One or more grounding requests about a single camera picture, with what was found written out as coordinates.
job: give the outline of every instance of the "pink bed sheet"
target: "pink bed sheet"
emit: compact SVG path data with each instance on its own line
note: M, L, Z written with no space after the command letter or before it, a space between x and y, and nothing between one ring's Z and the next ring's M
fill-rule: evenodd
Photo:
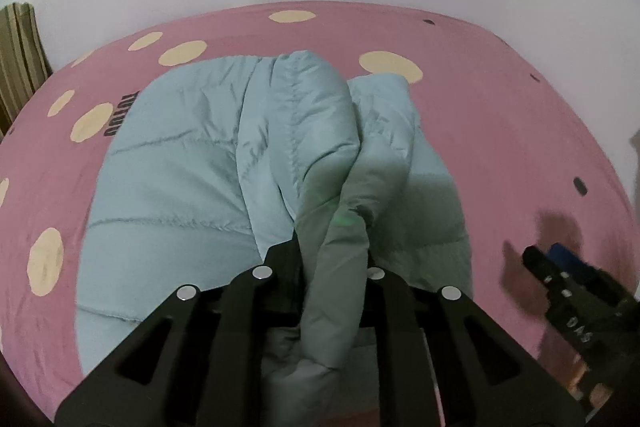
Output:
M194 41L202 43L164 54ZM366 67L399 71L412 82L424 133L460 192L476 301L556 377L568 377L574 354L545 324L545 294L519 253L559 241L635 287L638 224L612 166L543 75L492 33L421 10L336 2L204 14L141 31L66 66L0 144L2 349L47 415L81 380L76 273L111 141L104 133L114 129L111 111L176 61L301 49L317 52L345 78ZM369 52L387 53L361 58Z

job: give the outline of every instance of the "bed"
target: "bed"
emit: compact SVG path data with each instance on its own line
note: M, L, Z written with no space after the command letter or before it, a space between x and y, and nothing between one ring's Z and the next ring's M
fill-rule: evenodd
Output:
M628 201L638 0L290 1L216 12L271 0L29 1L57 71L0 144L0 328L5 358L50 417L82 378L78 255L113 113L193 61L309 49L345 78L405 76L458 187L476 302L563 382L574 354L545 326L544 294L518 254L559 241L628 288L638 283ZM208 13L180 18L199 12Z

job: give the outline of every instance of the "striped curtain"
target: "striped curtain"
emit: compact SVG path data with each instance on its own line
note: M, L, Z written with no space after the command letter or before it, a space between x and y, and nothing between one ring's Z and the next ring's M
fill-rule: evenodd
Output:
M51 74L33 6L13 3L0 10L0 139L33 93Z

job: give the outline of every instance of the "silver screw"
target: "silver screw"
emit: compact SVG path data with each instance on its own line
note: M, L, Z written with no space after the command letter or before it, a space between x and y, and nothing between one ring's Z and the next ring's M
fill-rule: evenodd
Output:
M373 281L379 281L385 276L385 271L377 266L367 268L367 277Z
M188 301L189 299L193 299L196 296L196 293L198 293L196 288L187 284L185 286L180 286L175 295L181 301Z
M261 266L256 266L252 274L256 279L268 279L273 274L273 270L266 264L262 264Z
M444 286L441 293L447 301L457 301L462 297L462 292L455 286Z

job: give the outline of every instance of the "yellow polka dot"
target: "yellow polka dot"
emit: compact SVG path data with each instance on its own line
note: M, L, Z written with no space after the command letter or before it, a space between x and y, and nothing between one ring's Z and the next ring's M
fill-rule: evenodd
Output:
M422 70L408 58L391 52L369 52L360 55L360 65L369 73L396 73L409 84L422 80Z
M135 41L132 45L129 46L130 52L136 52L141 50L142 48L146 48L150 46L154 42L156 42L160 37L162 37L162 32L151 32L146 34L143 37L140 37L137 41Z
M5 178L0 182L0 206L4 202L7 190L9 190L9 178Z
M313 12L306 10L284 10L282 12L276 12L269 15L269 19L275 22L302 22L313 19L316 16Z
M73 68L74 66L77 66L78 64L80 64L80 62L88 58L94 51L95 50L91 50L90 52L86 52L82 57L76 58L76 61L73 64L71 64L71 67Z
M190 41L178 44L175 48L165 51L158 63L161 66L177 66L178 64L184 64L194 58L200 57L207 49L207 43L205 41Z
M91 138L109 121L112 112L113 105L107 102L96 105L91 111L84 113L71 130L71 141L80 143Z
M57 115L63 107L65 107L65 105L69 102L69 100L71 100L71 98L73 97L75 91L73 89L69 89L68 91L65 91L64 93L62 93L58 99L51 104L51 107L49 107L49 112L47 113L47 116L55 116Z
M49 293L58 282L65 247L62 236L56 229L47 229L40 234L29 252L27 275L34 295L42 297Z

